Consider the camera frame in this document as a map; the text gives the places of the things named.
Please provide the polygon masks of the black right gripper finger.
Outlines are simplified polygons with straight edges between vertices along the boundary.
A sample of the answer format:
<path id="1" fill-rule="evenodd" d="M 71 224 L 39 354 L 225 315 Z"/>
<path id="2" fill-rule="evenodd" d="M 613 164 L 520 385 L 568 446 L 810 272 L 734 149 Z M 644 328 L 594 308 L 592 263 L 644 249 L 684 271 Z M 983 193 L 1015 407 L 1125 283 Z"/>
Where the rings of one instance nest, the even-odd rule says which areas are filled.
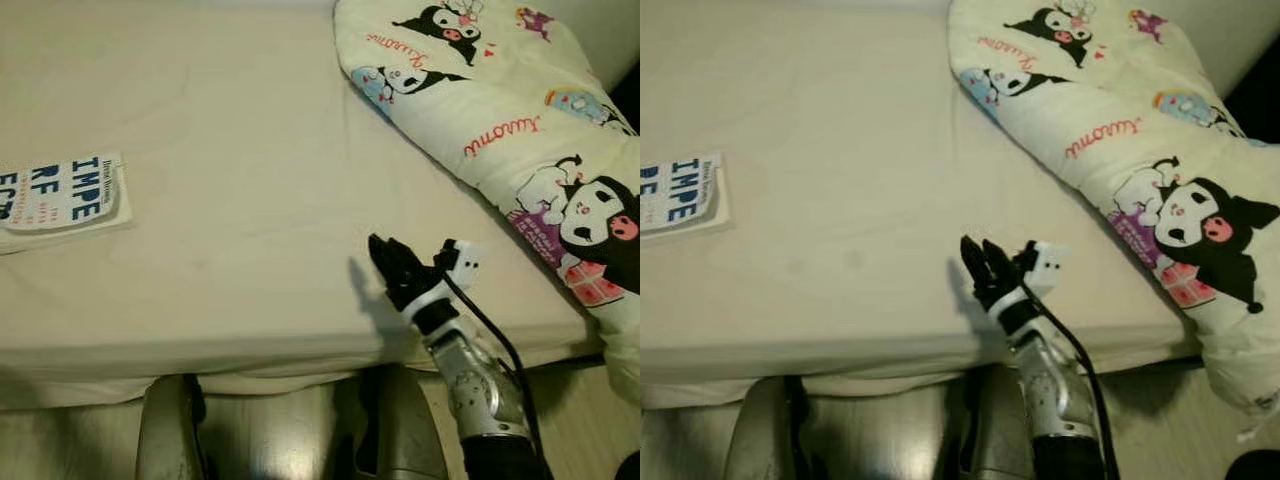
<path id="1" fill-rule="evenodd" d="M 989 269 L 991 285 L 1020 285 L 1024 271 L 1020 264 L 989 239 L 982 241 L 982 251 Z"/>
<path id="2" fill-rule="evenodd" d="M 388 284 L 426 285 L 431 269 L 425 268 L 417 255 L 397 239 L 388 241 Z"/>
<path id="3" fill-rule="evenodd" d="M 398 253 L 399 242 L 394 237 L 369 237 L 369 253 L 375 269 L 381 275 L 389 291 L 399 289 L 403 283 L 403 269 Z"/>
<path id="4" fill-rule="evenodd" d="M 983 293 L 996 287 L 996 276 L 988 265 L 986 252 L 970 236 L 961 238 L 961 257 L 973 279 L 975 293 Z"/>

